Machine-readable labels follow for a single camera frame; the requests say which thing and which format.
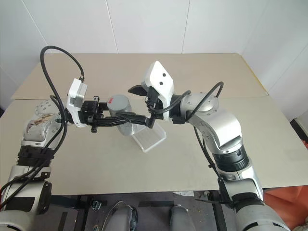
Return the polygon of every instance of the white wall panel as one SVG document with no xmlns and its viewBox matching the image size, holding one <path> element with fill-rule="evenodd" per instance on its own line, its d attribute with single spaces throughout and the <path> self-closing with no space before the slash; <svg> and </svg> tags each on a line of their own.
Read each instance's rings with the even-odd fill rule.
<svg viewBox="0 0 308 231">
<path fill-rule="evenodd" d="M 268 0 L 191 0 L 183 53 L 239 53 Z"/>
<path fill-rule="evenodd" d="M 289 120 L 308 110 L 308 45 L 269 94 Z"/>
<path fill-rule="evenodd" d="M 1 68 L 21 84 L 46 43 L 21 0 L 0 1 L 0 31 Z"/>
<path fill-rule="evenodd" d="M 181 53 L 189 0 L 108 0 L 119 53 Z"/>
<path fill-rule="evenodd" d="M 25 0 L 48 45 L 73 53 L 117 53 L 104 0 Z"/>
<path fill-rule="evenodd" d="M 11 103 L 11 96 L 17 90 L 18 85 L 0 67 L 0 105 L 6 109 Z"/>
<path fill-rule="evenodd" d="M 271 0 L 243 57 L 270 90 L 308 42 L 308 1 Z"/>
</svg>

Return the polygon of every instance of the transparent plastic box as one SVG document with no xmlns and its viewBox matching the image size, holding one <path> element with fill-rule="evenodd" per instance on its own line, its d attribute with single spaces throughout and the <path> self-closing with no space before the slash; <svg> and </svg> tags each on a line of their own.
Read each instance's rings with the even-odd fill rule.
<svg viewBox="0 0 308 231">
<path fill-rule="evenodd" d="M 158 123 L 154 123 L 153 128 L 142 126 L 142 128 L 132 135 L 136 143 L 141 147 L 144 153 L 148 152 L 166 137 L 166 132 Z"/>
</svg>

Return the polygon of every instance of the floor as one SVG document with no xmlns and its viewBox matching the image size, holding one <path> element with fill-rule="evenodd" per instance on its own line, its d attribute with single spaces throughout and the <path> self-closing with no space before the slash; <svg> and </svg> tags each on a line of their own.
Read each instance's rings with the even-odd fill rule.
<svg viewBox="0 0 308 231">
<path fill-rule="evenodd" d="M 195 200 L 204 198 L 204 192 L 194 192 L 194 197 L 181 196 L 172 192 L 149 192 L 104 194 L 95 195 L 94 198 L 104 201 L 105 204 L 99 210 L 89 209 L 86 231 L 93 231 L 94 226 L 101 228 L 109 209 L 120 200 L 137 209 L 137 231 L 170 230 L 169 210 L 172 205 L 182 205 L 189 210 L 197 231 L 217 230 L 212 205 Z M 223 212 L 228 231 L 236 231 L 233 211 L 223 205 Z M 76 216 L 76 210 L 51 205 L 46 214 L 36 217 L 32 230 L 73 231 Z"/>
</svg>

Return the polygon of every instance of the black cable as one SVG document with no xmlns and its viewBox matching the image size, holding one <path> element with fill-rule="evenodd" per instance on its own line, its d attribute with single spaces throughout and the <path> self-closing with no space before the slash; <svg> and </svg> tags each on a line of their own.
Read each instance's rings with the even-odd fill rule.
<svg viewBox="0 0 308 231">
<path fill-rule="evenodd" d="M 50 98 L 54 102 L 54 104 L 57 106 L 57 108 L 59 109 L 60 116 L 61 116 L 61 126 L 60 126 L 59 130 L 55 133 L 55 135 L 48 141 L 45 148 L 43 149 L 43 153 L 47 152 L 47 148 L 54 141 L 54 139 L 60 134 L 60 132 L 62 131 L 62 129 L 64 127 L 64 123 L 65 123 L 64 120 L 62 119 L 62 118 L 64 118 L 64 115 L 63 115 L 63 112 L 61 111 L 61 107 L 60 107 L 57 99 L 55 98 L 54 95 L 51 95 Z"/>
<path fill-rule="evenodd" d="M 198 140 L 198 142 L 199 142 L 199 145 L 200 145 L 200 147 L 201 147 L 201 149 L 202 149 L 202 152 L 203 152 L 204 156 L 206 157 L 207 161 L 208 161 L 209 164 L 210 164 L 210 167 L 214 170 L 214 172 L 216 173 L 216 175 L 218 176 L 218 178 L 220 178 L 220 175 L 219 175 L 219 173 L 218 173 L 218 171 L 217 171 L 217 169 L 216 169 L 216 167 L 215 167 L 215 163 L 213 162 L 212 158 L 211 158 L 210 155 L 208 154 L 208 152 L 207 152 L 207 150 L 206 150 L 206 147 L 203 146 L 202 143 L 201 143 L 200 137 L 199 137 L 199 135 L 198 135 L 198 130 L 197 130 L 197 128 L 194 126 L 193 129 L 194 129 L 194 132 L 195 132 L 195 134 L 196 134 L 196 137 L 197 137 L 197 140 Z"/>
<path fill-rule="evenodd" d="M 7 188 L 9 185 L 19 181 L 20 179 L 28 176 L 29 174 L 31 174 L 32 172 L 34 172 L 35 168 L 37 168 L 39 166 L 39 161 L 33 166 L 33 168 L 28 171 L 27 173 L 21 175 L 21 176 L 18 176 L 18 177 L 15 177 L 14 179 L 12 179 L 11 181 L 7 182 L 5 185 L 3 185 L 0 189 L 0 195 L 2 195 L 3 191 L 5 188 Z"/>
<path fill-rule="evenodd" d="M 216 88 L 219 87 L 219 90 L 216 94 L 216 97 L 218 98 L 221 90 L 223 88 L 223 82 L 218 82 L 206 95 L 203 97 L 203 99 L 198 103 L 198 105 L 194 108 L 194 110 L 186 117 L 186 121 L 190 120 L 190 118 L 198 111 L 198 109 L 202 106 L 202 104 L 208 99 L 208 97 L 216 90 Z"/>
<path fill-rule="evenodd" d="M 175 101 L 173 101 L 168 107 L 163 108 L 163 109 L 155 109 L 152 106 L 149 107 L 151 112 L 154 112 L 156 114 L 162 114 L 164 112 L 170 111 L 172 108 L 174 108 L 181 100 L 186 96 L 191 93 L 190 90 L 185 91 L 180 97 L 178 97 Z"/>
<path fill-rule="evenodd" d="M 54 96 L 51 96 L 51 100 L 56 104 L 56 106 L 58 107 L 59 109 L 59 112 L 60 112 L 60 115 L 61 115 L 61 126 L 60 126 L 60 129 L 56 132 L 56 134 L 51 138 L 51 140 L 47 143 L 47 145 L 45 146 L 45 148 L 43 150 L 47 151 L 47 148 L 48 146 L 51 144 L 51 142 L 60 134 L 61 130 L 63 130 L 63 134 L 61 136 L 61 139 L 59 140 L 59 143 L 58 145 L 55 147 L 54 149 L 54 154 L 58 151 L 58 149 L 60 148 L 60 146 L 62 145 L 64 139 L 65 139 L 65 136 L 66 136 L 66 133 L 67 133 L 67 115 L 66 115 L 66 112 L 65 112 L 65 109 L 64 109 L 64 106 L 63 106 L 63 103 L 61 101 L 61 98 L 57 92 L 57 90 L 55 89 L 53 83 L 52 83 L 52 80 L 50 79 L 49 77 L 49 74 L 47 72 L 47 69 L 46 69 L 46 65 L 45 65 L 45 60 L 44 60 L 44 54 L 47 50 L 49 49 L 55 49 L 55 50 L 59 50 L 63 53 L 65 53 L 66 55 L 68 55 L 70 58 L 72 58 L 74 60 L 74 62 L 78 65 L 79 69 L 80 69 L 80 72 L 81 72 L 81 77 L 79 78 L 82 82 L 84 80 L 84 72 L 83 72 L 83 69 L 80 65 L 80 63 L 77 61 L 77 59 L 72 56 L 69 52 L 67 52 L 66 50 L 62 49 L 62 48 L 59 48 L 59 47 L 56 47 L 56 46 L 46 46 L 44 47 L 41 52 L 40 52 L 40 63 L 41 63 L 41 66 L 42 66 L 42 70 L 43 70 L 43 73 L 45 75 L 45 78 L 47 80 L 47 82 L 49 83 L 50 85 L 50 88 L 52 90 L 52 92 L 54 93 Z M 33 174 L 31 175 L 30 178 L 28 178 L 25 182 L 23 182 L 1 205 L 0 205 L 0 209 L 3 208 L 3 206 L 5 206 L 6 204 L 9 203 L 9 201 L 11 199 L 14 198 L 14 196 L 16 196 L 29 182 L 31 182 L 34 177 L 39 173 L 39 171 L 42 170 L 42 168 L 45 166 L 46 163 L 48 163 L 50 160 L 52 159 L 52 157 L 46 159 L 35 171 L 34 169 L 35 168 L 32 168 L 31 171 L 29 171 L 28 173 L 24 174 L 25 176 L 29 175 L 30 173 L 33 172 Z"/>
<path fill-rule="evenodd" d="M 12 200 L 29 182 L 31 182 L 34 177 L 39 173 L 39 171 L 41 171 L 41 169 L 44 167 L 44 165 L 46 163 L 48 163 L 48 161 L 50 161 L 51 158 L 46 159 L 41 165 L 40 167 L 38 167 L 34 173 L 32 174 L 31 177 L 29 177 L 25 182 L 23 182 L 4 202 L 2 202 L 2 204 L 0 205 L 0 209 L 2 209 L 6 204 L 9 203 L 10 200 Z"/>
<path fill-rule="evenodd" d="M 202 201 L 202 202 L 206 202 L 210 204 L 222 204 L 222 205 L 231 204 L 231 202 L 227 202 L 227 201 L 209 201 L 209 200 L 201 200 L 201 199 L 195 199 L 195 201 Z"/>
<path fill-rule="evenodd" d="M 204 150 L 206 151 L 206 153 L 208 154 L 208 151 L 206 149 L 206 145 L 205 145 L 205 140 L 204 138 L 202 137 L 202 144 L 203 144 L 203 147 L 204 147 Z"/>
</svg>

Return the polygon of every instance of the table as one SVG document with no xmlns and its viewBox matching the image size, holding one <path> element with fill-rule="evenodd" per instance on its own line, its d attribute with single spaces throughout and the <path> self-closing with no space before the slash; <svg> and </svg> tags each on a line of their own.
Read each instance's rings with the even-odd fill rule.
<svg viewBox="0 0 308 231">
<path fill-rule="evenodd" d="M 96 66 L 108 60 L 109 56 L 113 62 L 102 62 L 102 65 Z M 146 71 L 145 64 L 156 58 L 163 59 L 163 65 L 170 65 L 170 68 L 164 66 L 173 77 L 175 89 L 179 93 L 186 89 L 192 92 L 206 91 L 217 81 L 225 81 L 220 106 L 239 119 L 246 151 L 252 158 L 262 186 L 308 184 L 307 150 L 239 55 L 126 54 L 116 58 L 115 54 L 78 54 L 76 57 L 84 66 L 85 73 L 89 73 L 85 80 L 89 85 L 87 98 L 92 98 L 97 92 L 105 100 L 112 94 L 125 93 L 132 85 L 140 83 L 141 72 Z M 134 68 L 134 58 L 142 65 Z M 76 77 L 74 74 L 78 76 L 77 68 L 68 65 L 68 70 L 65 70 L 66 61 L 61 54 L 48 55 L 46 63 L 50 76 L 64 98 L 72 78 Z M 115 68 L 114 75 L 110 66 Z M 130 81 L 121 82 L 123 75 L 119 73 L 127 73 Z M 37 66 L 15 93 L 15 100 L 0 119 L 0 184 L 7 181 L 11 166 L 16 163 L 25 122 L 33 115 L 35 106 L 48 98 L 48 91 Z M 133 111 L 147 115 L 143 99 L 134 96 L 130 103 Z M 157 122 L 166 131 L 167 138 L 146 154 L 132 137 L 122 136 L 117 128 L 99 128 L 98 133 L 91 133 L 90 128 L 70 126 L 64 144 L 51 163 L 52 193 L 65 195 L 218 189 L 217 177 L 207 167 L 208 163 L 192 126 Z"/>
</svg>

